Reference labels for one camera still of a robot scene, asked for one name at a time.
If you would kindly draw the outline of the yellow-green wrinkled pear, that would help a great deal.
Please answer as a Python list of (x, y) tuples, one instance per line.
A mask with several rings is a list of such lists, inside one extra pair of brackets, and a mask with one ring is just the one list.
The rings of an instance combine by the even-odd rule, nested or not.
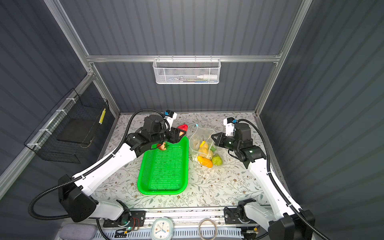
[(214, 153), (213, 153), (213, 151), (211, 151), (211, 150), (207, 150), (207, 149), (205, 149), (205, 151), (204, 151), (204, 157), (205, 158), (207, 158), (207, 159), (212, 159), (212, 157), (214, 156)]

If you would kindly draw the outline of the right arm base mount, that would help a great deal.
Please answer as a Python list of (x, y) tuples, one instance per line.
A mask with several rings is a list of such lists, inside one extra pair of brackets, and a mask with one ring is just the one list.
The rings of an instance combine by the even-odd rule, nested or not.
[(253, 224), (257, 225), (257, 223), (248, 217), (246, 217), (245, 212), (241, 208), (228, 208), (224, 207), (224, 218), (225, 223), (230, 225), (236, 225), (236, 224)]

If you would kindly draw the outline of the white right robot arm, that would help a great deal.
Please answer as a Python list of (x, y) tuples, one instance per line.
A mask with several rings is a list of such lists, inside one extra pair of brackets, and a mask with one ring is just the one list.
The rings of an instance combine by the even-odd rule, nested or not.
[(238, 214), (242, 222), (254, 221), (268, 232), (271, 240), (311, 240), (318, 235), (328, 237), (315, 227), (315, 216), (290, 196), (276, 174), (271, 170), (270, 154), (254, 145), (251, 129), (261, 131), (250, 121), (224, 119), (226, 131), (211, 136), (215, 146), (233, 152), (259, 182), (271, 205), (267, 210), (253, 199), (239, 202)]

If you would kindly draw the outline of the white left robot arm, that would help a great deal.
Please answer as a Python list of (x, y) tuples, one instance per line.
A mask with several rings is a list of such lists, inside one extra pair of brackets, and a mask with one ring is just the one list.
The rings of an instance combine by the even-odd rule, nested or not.
[[(167, 110), (161, 113), (154, 109), (146, 109), (151, 115), (145, 117), (144, 125), (130, 133), (130, 126), (137, 115), (134, 113), (126, 127), (119, 145), (107, 156), (80, 173), (70, 177), (62, 176), (58, 185), (38, 194), (29, 206), (29, 215), (37, 220), (54, 221), (72, 219), (82, 222), (91, 219), (117, 220), (127, 214), (129, 208), (122, 202), (102, 201), (92, 197), (95, 190), (117, 170), (134, 161), (145, 152), (153, 152), (155, 144), (168, 142), (176, 144), (186, 135), (186, 131), (172, 126), (177, 113)], [(42, 197), (57, 190), (59, 202), (65, 209), (65, 215), (43, 216), (35, 211), (35, 205)]]

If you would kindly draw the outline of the green guava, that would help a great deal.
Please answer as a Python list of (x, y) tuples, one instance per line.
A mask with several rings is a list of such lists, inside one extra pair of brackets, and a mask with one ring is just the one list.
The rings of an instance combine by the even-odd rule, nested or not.
[(221, 166), (223, 164), (223, 160), (219, 154), (214, 154), (211, 161), (215, 166)]

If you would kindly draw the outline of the red apple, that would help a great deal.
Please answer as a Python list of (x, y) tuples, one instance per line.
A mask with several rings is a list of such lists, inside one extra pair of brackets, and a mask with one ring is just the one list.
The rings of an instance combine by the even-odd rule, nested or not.
[(177, 128), (182, 130), (182, 131), (187, 132), (189, 127), (188, 127), (188, 125), (183, 124), (183, 125), (178, 126)]

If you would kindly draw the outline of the clear zip top bag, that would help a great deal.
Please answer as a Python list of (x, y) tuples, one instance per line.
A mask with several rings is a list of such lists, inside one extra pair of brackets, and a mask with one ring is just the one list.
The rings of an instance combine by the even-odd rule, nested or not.
[(201, 128), (195, 124), (192, 135), (189, 137), (190, 154), (192, 158), (202, 167), (213, 168), (225, 164), (225, 159), (218, 152), (212, 135), (216, 132), (213, 129)]

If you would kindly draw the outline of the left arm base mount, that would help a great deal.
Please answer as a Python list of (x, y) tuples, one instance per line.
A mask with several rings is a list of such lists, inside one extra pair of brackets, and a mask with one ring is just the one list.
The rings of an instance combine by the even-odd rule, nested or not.
[(130, 211), (123, 212), (123, 214), (115, 221), (105, 220), (103, 223), (104, 228), (139, 228), (144, 225), (146, 219), (146, 211)]

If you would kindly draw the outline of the orange carrot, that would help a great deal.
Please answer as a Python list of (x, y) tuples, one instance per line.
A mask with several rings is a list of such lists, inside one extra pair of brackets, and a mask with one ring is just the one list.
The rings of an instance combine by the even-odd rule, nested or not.
[(207, 168), (213, 167), (213, 162), (210, 159), (204, 158), (202, 156), (197, 156), (198, 162)]

